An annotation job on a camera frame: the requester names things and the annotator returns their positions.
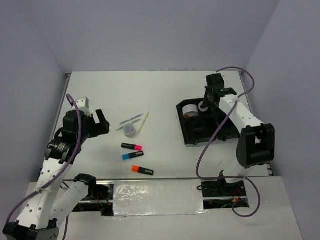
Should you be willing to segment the large white tape roll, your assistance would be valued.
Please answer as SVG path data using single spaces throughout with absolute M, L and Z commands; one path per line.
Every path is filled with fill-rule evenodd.
M 182 108 L 182 115 L 185 119 L 197 117 L 199 115 L 198 107 L 194 104 L 185 105 Z

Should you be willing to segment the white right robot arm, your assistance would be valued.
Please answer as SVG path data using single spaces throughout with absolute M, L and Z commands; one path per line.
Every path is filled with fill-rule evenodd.
M 206 76 L 202 107 L 206 109 L 201 138 L 210 145 L 215 140 L 238 138 L 232 163 L 217 179 L 204 178 L 201 190 L 206 197 L 242 196 L 243 181 L 253 168 L 275 157 L 275 128 L 255 117 L 241 102 L 241 94 L 226 87 L 223 76 Z

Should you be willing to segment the clear paperclip jar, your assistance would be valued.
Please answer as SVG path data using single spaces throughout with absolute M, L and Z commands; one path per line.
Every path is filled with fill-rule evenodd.
M 123 133 L 128 138 L 133 138 L 136 135 L 136 128 L 134 124 L 128 123 L 123 126 Z

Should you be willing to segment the yellow pen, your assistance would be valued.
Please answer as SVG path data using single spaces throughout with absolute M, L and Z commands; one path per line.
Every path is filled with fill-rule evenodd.
M 144 117 L 144 119 L 142 120 L 142 123 L 141 123 L 141 125 L 140 125 L 140 127 L 139 127 L 139 129 L 138 129 L 138 134 L 141 133 L 141 131 L 142 131 L 142 129 L 143 129 L 143 127 L 144 127 L 144 125 L 145 125 L 145 123 L 146 123 L 149 115 L 150 115 L 150 111 L 148 111 L 148 112 L 145 114 L 145 117 Z

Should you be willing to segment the small clear tape roll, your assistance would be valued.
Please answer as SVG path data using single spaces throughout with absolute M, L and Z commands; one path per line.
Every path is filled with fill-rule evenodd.
M 199 104 L 198 104 L 198 110 L 202 113 L 206 112 L 209 108 L 208 107 L 204 107 L 204 102 L 201 101 Z

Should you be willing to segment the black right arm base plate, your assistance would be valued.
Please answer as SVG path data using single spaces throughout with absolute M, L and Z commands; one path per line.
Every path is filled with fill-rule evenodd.
M 227 183 L 225 180 L 202 181 L 197 187 L 205 199 L 239 199 L 246 197 L 243 181 Z

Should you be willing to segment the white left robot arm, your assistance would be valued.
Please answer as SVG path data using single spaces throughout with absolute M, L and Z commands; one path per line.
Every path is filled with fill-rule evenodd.
M 62 120 L 62 127 L 47 145 L 40 176 L 33 193 L 22 203 L 24 209 L 16 220 L 8 220 L 3 234 L 9 240 L 56 240 L 60 228 L 76 205 L 84 198 L 97 196 L 97 180 L 89 174 L 78 174 L 61 197 L 57 197 L 66 174 L 87 139 L 106 135 L 110 123 L 101 109 L 93 115 L 86 106 L 72 107 Z

